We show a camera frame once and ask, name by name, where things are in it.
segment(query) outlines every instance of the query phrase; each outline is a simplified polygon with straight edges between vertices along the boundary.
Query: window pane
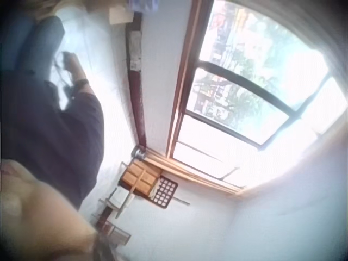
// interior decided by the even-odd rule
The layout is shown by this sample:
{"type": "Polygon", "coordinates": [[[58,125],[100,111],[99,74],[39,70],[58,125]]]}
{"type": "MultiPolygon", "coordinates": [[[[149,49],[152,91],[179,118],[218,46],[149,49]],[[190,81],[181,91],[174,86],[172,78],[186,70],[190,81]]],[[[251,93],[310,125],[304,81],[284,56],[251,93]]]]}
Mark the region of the window pane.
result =
{"type": "Polygon", "coordinates": [[[319,52],[277,22],[225,1],[214,2],[200,59],[253,81],[295,110],[328,71],[319,52]]]}
{"type": "Polygon", "coordinates": [[[342,115],[346,108],[347,100],[334,78],[330,78],[315,100],[307,107],[302,118],[314,130],[324,133],[342,115]]]}
{"type": "Polygon", "coordinates": [[[263,144],[288,116],[252,92],[197,69],[187,109],[263,144]]]}
{"type": "Polygon", "coordinates": [[[224,181],[240,187],[253,187],[279,177],[297,164],[316,139],[309,125],[297,120],[280,133],[266,151],[257,153],[224,181]]]}
{"type": "Polygon", "coordinates": [[[178,142],[175,145],[173,158],[216,178],[220,178],[233,170],[223,162],[178,142]]]}
{"type": "Polygon", "coordinates": [[[226,163],[229,169],[257,152],[255,147],[188,115],[184,116],[178,140],[226,163]]]}

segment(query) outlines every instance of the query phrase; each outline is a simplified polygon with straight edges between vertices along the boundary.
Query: hand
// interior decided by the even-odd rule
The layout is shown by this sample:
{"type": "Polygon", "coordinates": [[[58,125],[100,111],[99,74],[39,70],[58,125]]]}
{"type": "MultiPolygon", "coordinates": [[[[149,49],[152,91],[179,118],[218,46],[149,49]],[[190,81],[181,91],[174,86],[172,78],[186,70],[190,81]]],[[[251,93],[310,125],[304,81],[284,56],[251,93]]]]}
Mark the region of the hand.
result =
{"type": "Polygon", "coordinates": [[[80,61],[75,53],[63,52],[64,68],[74,74],[83,71],[80,61]]]}

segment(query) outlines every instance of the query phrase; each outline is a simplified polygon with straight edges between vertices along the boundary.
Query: tile floor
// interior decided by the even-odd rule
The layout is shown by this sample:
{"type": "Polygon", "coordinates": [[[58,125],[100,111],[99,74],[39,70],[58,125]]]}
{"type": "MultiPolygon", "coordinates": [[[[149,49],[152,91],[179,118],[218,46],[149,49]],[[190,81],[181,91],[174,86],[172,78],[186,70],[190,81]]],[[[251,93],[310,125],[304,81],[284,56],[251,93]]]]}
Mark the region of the tile floor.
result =
{"type": "MultiPolygon", "coordinates": [[[[61,65],[62,51],[75,52],[87,74],[91,86],[101,102],[105,121],[105,152],[97,184],[84,200],[80,212],[86,219],[97,209],[99,198],[112,190],[121,162],[128,163],[135,146],[132,127],[129,85],[126,68],[125,27],[110,26],[108,14],[103,11],[88,14],[82,7],[65,7],[56,15],[62,20],[65,36],[57,52],[61,65]]],[[[65,108],[67,98],[64,82],[71,83],[67,72],[61,77],[52,68],[51,81],[59,88],[60,106],[65,108]]]]}

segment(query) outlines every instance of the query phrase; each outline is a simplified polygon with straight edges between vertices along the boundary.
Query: white wall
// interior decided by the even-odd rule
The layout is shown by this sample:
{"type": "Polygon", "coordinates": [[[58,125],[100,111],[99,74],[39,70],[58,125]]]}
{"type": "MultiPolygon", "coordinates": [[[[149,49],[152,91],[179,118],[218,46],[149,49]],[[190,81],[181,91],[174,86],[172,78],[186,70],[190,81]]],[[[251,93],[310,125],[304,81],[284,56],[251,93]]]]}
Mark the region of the white wall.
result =
{"type": "Polygon", "coordinates": [[[347,250],[347,143],[242,202],[224,261],[342,260],[347,250]]]}
{"type": "Polygon", "coordinates": [[[148,147],[165,153],[191,0],[161,0],[142,21],[142,72],[148,147]]]}
{"type": "Polygon", "coordinates": [[[234,201],[225,194],[182,181],[167,209],[135,198],[114,222],[132,234],[117,251],[131,261],[221,260],[221,246],[234,213],[234,201]]]}

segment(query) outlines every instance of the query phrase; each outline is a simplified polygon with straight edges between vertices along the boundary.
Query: blue jeans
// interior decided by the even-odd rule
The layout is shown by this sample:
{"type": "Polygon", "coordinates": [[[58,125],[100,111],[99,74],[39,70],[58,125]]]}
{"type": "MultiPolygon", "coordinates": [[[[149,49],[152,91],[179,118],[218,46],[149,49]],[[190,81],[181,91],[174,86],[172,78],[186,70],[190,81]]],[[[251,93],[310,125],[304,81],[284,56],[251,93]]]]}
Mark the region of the blue jeans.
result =
{"type": "Polygon", "coordinates": [[[64,36],[61,20],[48,17],[38,24],[16,11],[5,19],[1,32],[1,70],[22,71],[49,80],[54,55],[64,36]]]}

